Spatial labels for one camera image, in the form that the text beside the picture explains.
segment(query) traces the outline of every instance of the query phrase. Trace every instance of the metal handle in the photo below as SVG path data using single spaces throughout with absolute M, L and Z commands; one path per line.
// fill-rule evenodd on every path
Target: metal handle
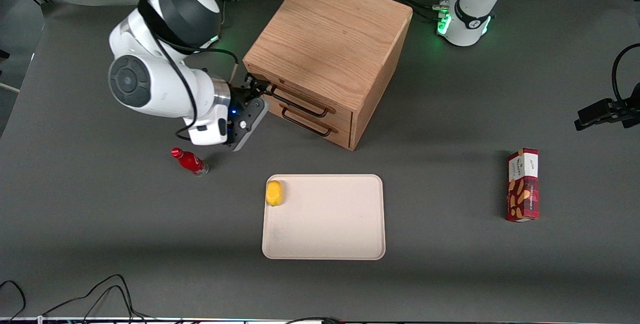
M 278 89 L 278 87 L 274 84 L 271 85 L 271 91 L 270 94 L 275 98 L 278 99 L 279 101 L 282 101 L 290 106 L 292 106 L 293 108 L 297 109 L 297 110 L 301 110 L 302 112 L 308 114 L 308 115 L 312 115 L 313 117 L 316 118 L 323 118 L 325 117 L 325 115 L 327 115 L 327 113 L 329 113 L 329 108 L 325 107 L 324 108 L 324 112 L 322 113 L 315 113 L 312 110 L 306 109 L 301 105 L 295 104 L 292 101 L 286 99 L 285 97 L 280 97 L 278 94 L 275 94 L 276 89 Z
M 282 107 L 282 117 L 284 119 L 288 120 L 289 122 L 293 122 L 293 123 L 297 124 L 298 126 L 301 126 L 302 128 L 319 135 L 320 137 L 327 137 L 327 136 L 329 136 L 331 134 L 331 132 L 332 132 L 331 128 L 327 129 L 326 133 L 322 133 L 320 131 L 314 130 L 313 128 L 311 128 L 310 126 L 307 126 L 306 124 L 303 124 L 301 122 L 296 121 L 295 119 L 293 119 L 291 117 L 287 117 L 287 115 L 286 115 L 287 109 L 288 108 L 286 108 L 286 107 Z

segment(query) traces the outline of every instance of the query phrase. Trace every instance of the yellow object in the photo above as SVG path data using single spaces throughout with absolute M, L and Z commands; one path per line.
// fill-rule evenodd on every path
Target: yellow object
M 282 184 L 279 181 L 267 183 L 267 203 L 270 206 L 278 206 L 282 202 Z

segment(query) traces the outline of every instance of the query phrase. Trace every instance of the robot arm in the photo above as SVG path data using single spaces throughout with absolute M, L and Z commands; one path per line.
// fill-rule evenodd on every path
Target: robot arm
M 438 34 L 457 46 L 471 46 L 487 31 L 490 12 L 498 0 L 444 0 Z
M 205 51 L 219 32 L 215 0 L 140 0 L 109 36 L 111 93 L 132 110 L 182 117 L 183 130 L 196 145 L 228 144 L 239 150 L 267 102 L 253 88 L 231 88 L 183 61 L 198 49 Z

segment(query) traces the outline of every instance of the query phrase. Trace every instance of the gray tabletop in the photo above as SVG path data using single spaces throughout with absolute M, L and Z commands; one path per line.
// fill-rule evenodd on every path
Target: gray tabletop
M 137 309 L 163 317 L 638 322 L 638 128 L 573 125 L 612 96 L 613 59 L 640 39 L 631 3 L 500 0 L 471 48 L 414 19 L 353 153 L 271 115 L 238 153 L 186 144 L 173 136 L 180 119 L 109 92 L 107 35 L 130 7 L 45 7 L 0 140 L 0 279 L 23 285 L 26 315 L 118 272 Z M 278 5 L 229 5 L 220 48 L 244 55 Z M 638 60 L 621 63 L 626 95 Z M 232 66 L 212 54 L 188 64 Z M 178 145 L 212 171 L 181 169 Z M 505 161 L 521 147 L 540 151 L 541 219 L 514 224 Z M 382 260 L 263 256 L 266 179 L 309 172 L 382 178 Z M 18 299 L 0 295 L 0 316 L 12 314 Z M 97 315 L 125 312 L 114 296 Z

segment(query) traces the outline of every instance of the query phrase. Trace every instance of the wooden box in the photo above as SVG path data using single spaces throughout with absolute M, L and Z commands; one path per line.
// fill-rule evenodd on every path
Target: wooden box
M 270 112 L 354 150 L 398 64 L 412 9 L 392 0 L 284 0 L 244 57 Z

